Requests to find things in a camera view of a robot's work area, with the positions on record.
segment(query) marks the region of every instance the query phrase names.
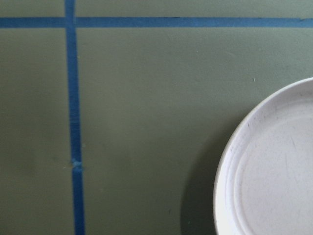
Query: blue tape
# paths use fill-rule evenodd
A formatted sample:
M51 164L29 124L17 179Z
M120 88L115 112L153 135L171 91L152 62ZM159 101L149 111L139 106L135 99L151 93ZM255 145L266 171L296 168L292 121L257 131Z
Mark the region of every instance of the blue tape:
M64 28L63 17L0 18L0 28Z
M69 125L74 204L74 228L76 235L85 234L83 169L79 111L77 40L74 15L75 0L65 1L65 27L67 39L67 76L69 95Z
M311 28L313 19L208 17L78 17L77 27L296 27Z

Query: white plate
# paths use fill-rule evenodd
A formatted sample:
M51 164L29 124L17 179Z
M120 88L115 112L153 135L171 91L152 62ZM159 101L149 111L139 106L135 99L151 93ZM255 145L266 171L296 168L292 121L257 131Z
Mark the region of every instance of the white plate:
M313 78L275 92L238 126L214 216L219 235L313 235Z

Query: gray surface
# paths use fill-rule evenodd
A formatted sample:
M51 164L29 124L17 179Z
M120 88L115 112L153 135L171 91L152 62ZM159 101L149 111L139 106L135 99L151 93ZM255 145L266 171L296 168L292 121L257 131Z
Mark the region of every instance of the gray surface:
M214 234L223 148L257 103L313 75L312 36L78 29L87 235Z
M312 18L310 0L77 0L78 16Z
M0 0L0 17L62 17L64 0Z
M65 32L0 29L0 234L73 234Z

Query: round white plate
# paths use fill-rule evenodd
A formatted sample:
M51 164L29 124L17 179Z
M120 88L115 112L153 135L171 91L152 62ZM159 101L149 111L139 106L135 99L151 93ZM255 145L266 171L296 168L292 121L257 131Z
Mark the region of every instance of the round white plate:
M238 126L214 216L219 235L313 235L313 78L275 92Z

